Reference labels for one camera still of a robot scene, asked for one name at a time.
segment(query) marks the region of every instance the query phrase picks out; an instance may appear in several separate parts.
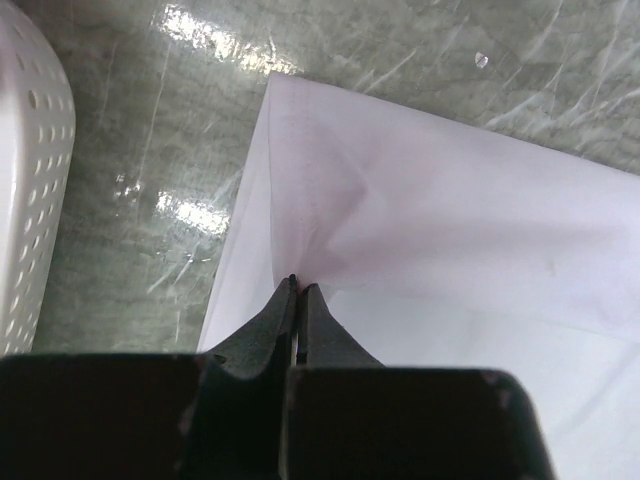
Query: marble countertop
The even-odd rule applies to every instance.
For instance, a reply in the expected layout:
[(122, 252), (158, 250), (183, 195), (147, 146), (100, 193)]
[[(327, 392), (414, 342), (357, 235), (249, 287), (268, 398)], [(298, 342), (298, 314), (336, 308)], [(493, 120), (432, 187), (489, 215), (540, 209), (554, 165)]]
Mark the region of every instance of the marble countertop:
[(195, 348), (271, 71), (640, 173), (640, 0), (17, 3), (77, 109), (35, 351)]

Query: white plastic basket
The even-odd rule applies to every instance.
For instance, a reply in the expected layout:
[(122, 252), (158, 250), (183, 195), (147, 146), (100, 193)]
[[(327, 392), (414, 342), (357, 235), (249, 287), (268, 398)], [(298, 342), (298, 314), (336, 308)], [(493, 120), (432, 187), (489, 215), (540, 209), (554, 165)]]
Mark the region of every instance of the white plastic basket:
[(31, 20), (0, 0), (0, 356), (31, 349), (74, 136), (60, 61)]

